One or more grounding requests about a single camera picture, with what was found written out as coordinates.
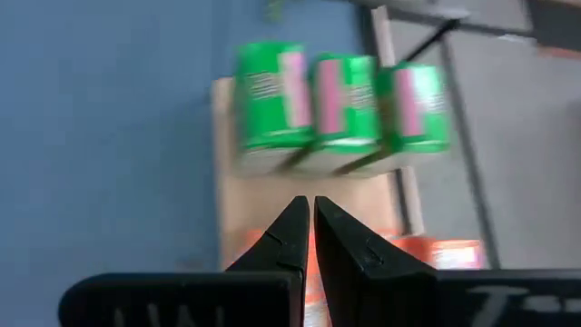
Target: metal frame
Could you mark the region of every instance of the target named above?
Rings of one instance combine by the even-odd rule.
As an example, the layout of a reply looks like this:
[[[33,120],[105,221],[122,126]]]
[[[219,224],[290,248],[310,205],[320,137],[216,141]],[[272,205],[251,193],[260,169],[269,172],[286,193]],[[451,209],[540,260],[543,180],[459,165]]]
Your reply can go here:
[[[367,8],[362,10],[361,13],[362,22],[367,21],[367,24],[369,25],[369,20],[371,21],[370,25],[372,25],[373,34],[376,36],[376,44],[375,46],[370,45],[371,40],[369,40],[369,28],[364,27],[361,30],[363,34],[363,45],[368,55],[375,55],[379,58],[381,65],[395,64],[388,11],[389,16],[395,20],[403,20],[437,27],[432,35],[419,43],[416,49],[404,57],[404,61],[413,61],[432,45],[440,44],[443,68],[448,79],[448,91],[451,98],[451,107],[454,119],[458,126],[460,146],[464,154],[464,162],[468,173],[470,190],[476,206],[481,240],[484,243],[490,267],[500,268],[494,226],[489,217],[487,198],[484,187],[482,186],[478,160],[472,146],[473,143],[464,110],[464,101],[461,92],[459,91],[458,80],[453,66],[452,53],[446,34],[452,30],[462,30],[465,32],[493,36],[515,35],[520,37],[530,37],[530,32],[472,24],[467,22],[468,12],[458,9],[447,9],[434,4],[411,4],[403,3],[399,0],[355,0],[351,2],[367,6]],[[371,9],[370,15],[365,14],[365,12],[369,12],[369,6],[375,7]],[[403,167],[396,170],[393,183],[395,184],[398,193],[399,214],[403,227],[402,232],[404,234],[424,233],[419,190],[413,167]]]

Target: blue wall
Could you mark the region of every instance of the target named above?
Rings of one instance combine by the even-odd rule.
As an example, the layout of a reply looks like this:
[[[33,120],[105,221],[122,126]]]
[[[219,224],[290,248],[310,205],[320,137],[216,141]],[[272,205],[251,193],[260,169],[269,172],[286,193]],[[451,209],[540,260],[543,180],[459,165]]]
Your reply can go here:
[[[56,326],[93,274],[217,268],[212,79],[245,42],[358,49],[348,4],[263,3],[0,3],[0,324]]]

